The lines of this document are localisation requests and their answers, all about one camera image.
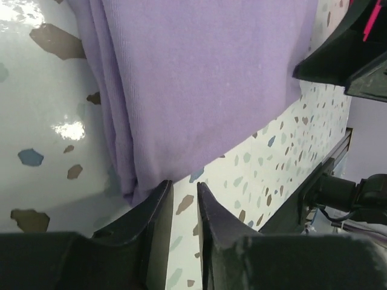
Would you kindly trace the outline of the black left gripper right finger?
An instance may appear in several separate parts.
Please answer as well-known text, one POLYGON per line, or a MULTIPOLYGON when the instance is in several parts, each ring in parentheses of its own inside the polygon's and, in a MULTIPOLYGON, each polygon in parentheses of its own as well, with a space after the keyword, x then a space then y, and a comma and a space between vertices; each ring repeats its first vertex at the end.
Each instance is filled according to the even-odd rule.
POLYGON ((197 185, 204 289, 385 289, 386 260, 344 234, 261 234, 197 185))

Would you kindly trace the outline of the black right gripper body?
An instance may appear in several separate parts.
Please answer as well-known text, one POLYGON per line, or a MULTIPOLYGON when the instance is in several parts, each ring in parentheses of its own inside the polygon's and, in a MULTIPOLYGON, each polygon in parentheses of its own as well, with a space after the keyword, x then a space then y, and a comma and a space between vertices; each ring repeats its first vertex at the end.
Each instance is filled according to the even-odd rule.
POLYGON ((354 73, 346 81, 344 93, 386 103, 386 52, 354 73))

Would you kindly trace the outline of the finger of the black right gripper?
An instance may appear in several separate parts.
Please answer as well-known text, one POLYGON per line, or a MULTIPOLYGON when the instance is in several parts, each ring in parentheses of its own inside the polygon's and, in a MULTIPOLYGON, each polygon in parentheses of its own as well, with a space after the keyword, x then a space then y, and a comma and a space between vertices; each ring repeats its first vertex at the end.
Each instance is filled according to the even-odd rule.
POLYGON ((293 77, 345 86, 350 76, 386 52, 386 1, 372 28, 375 35, 364 40, 366 25, 376 5, 377 1, 353 1, 327 40, 296 66, 293 77))

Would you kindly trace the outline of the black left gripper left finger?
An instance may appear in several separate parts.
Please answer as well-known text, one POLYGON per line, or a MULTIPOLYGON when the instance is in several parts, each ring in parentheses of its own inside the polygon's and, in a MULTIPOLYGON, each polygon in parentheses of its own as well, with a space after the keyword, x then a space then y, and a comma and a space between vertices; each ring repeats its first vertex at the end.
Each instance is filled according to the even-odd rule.
POLYGON ((2 289, 164 289, 173 183, 87 238, 75 232, 1 235, 2 289))

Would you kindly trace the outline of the purple t shirt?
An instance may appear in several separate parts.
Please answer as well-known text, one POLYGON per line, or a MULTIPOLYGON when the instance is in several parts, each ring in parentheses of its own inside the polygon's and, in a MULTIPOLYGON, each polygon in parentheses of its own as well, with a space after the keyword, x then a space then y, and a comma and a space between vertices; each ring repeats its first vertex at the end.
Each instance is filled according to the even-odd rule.
POLYGON ((108 149, 133 206, 280 116, 300 96, 317 1, 70 1, 108 149))

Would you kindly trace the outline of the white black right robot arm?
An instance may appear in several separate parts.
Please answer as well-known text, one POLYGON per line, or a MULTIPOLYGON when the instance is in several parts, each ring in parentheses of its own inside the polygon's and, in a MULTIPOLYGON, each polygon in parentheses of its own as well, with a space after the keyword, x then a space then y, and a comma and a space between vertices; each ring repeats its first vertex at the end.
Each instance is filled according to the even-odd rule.
MULTIPOLYGON (((351 1, 328 39, 299 63, 293 77, 344 88, 345 95, 386 102, 386 1, 351 1)), ((299 211, 307 206, 344 211, 352 219, 386 224, 386 175, 376 174, 356 184, 336 178, 320 164, 299 194, 299 211)))

